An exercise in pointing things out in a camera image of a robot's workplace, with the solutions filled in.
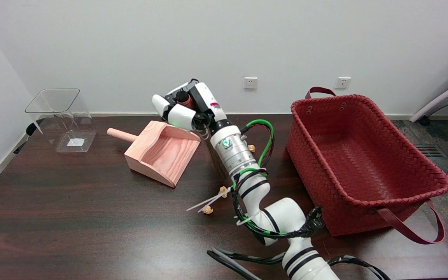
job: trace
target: floor vent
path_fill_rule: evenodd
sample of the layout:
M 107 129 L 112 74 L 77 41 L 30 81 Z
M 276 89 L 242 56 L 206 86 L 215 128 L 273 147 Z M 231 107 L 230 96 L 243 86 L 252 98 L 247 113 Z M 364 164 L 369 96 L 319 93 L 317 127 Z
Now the floor vent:
M 446 158 L 447 156 L 437 145 L 416 145 L 427 158 Z

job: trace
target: green cable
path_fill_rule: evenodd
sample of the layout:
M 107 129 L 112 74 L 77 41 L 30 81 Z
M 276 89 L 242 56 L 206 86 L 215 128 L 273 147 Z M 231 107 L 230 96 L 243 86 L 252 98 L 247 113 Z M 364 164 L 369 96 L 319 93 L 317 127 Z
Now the green cable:
M 274 128 L 272 127 L 272 124 L 270 122 L 266 121 L 265 119 L 256 119 L 254 121 L 251 121 L 251 122 L 247 123 L 247 127 L 253 126 L 254 124 L 263 124 L 263 125 L 267 126 L 269 128 L 269 130 L 271 131 L 271 136 L 269 137 L 269 141 L 267 142 L 267 145 L 265 146 L 264 151 L 262 152 L 262 154 L 260 155 L 260 158 L 258 159 L 258 166 L 262 166 L 262 161 L 263 161 L 265 155 L 267 154 L 269 147 L 271 147 L 272 137 L 274 137 Z
M 251 121 L 251 122 L 247 123 L 247 127 L 253 126 L 254 124 L 263 124 L 263 125 L 267 126 L 269 128 L 269 130 L 271 131 L 271 135 L 269 137 L 269 141 L 267 142 L 267 145 L 265 146 L 265 149 L 262 152 L 262 154 L 260 155 L 260 158 L 258 160 L 258 165 L 261 166 L 262 165 L 262 161 L 265 158 L 265 155 L 267 154 L 267 151 L 269 150 L 269 147 L 271 147 L 272 137 L 274 137 L 274 128 L 272 127 L 272 124 L 270 122 L 266 121 L 265 119 L 255 119 L 254 121 Z M 245 169 L 240 171 L 240 176 L 243 175 L 246 172 L 252 172 L 254 170 L 256 170 L 256 168 L 245 168 Z M 263 177 L 267 177 L 266 173 L 261 173 L 261 175 Z M 236 182 L 233 183 L 233 189 L 236 189 Z M 269 230 L 260 229 L 252 221 L 248 221 L 247 225 L 249 225 L 250 227 L 253 227 L 257 231 L 261 231 L 264 234 L 272 236 L 272 237 L 285 236 L 285 235 L 288 234 L 288 233 L 283 233 L 283 232 L 275 232 L 275 234 L 271 234 L 271 232 Z

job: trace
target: robotic arm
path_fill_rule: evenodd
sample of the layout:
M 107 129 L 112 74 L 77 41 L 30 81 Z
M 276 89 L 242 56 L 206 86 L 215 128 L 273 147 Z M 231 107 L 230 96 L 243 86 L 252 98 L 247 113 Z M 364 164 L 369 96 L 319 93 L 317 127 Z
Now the robotic arm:
M 313 248 L 310 235 L 322 227 L 319 220 L 307 219 L 291 198 L 283 198 L 260 210 L 260 201 L 270 185 L 266 172 L 252 156 L 240 129 L 233 125 L 204 83 L 191 80 L 165 96 L 152 98 L 158 114 L 178 128 L 210 132 L 210 143 L 234 181 L 250 215 L 255 237 L 265 246 L 278 238 L 288 238 L 290 247 L 283 257 L 283 268 L 292 280 L 338 280 L 331 267 Z M 240 211 L 238 199 L 235 210 Z

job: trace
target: pink wooden dustpan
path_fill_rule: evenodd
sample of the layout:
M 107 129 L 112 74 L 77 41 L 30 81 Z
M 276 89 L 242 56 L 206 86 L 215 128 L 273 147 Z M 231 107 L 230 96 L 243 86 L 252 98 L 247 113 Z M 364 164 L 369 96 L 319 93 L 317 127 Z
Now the pink wooden dustpan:
M 139 136 L 112 128 L 107 134 L 132 143 L 124 153 L 130 169 L 172 188 L 176 187 L 200 143 L 200 137 L 194 133 L 155 121 Z

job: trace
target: red woven basket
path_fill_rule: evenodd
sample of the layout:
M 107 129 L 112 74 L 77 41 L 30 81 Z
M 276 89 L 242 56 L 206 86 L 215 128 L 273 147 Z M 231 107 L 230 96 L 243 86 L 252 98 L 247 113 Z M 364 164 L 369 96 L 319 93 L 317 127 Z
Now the red woven basket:
M 313 87 L 309 92 L 334 95 Z M 299 100 L 288 153 L 332 236 L 392 226 L 422 243 L 443 240 L 443 224 L 429 200 L 448 191 L 448 176 L 426 158 L 369 98 L 347 95 Z M 437 216 L 434 241 L 402 223 L 423 202 Z

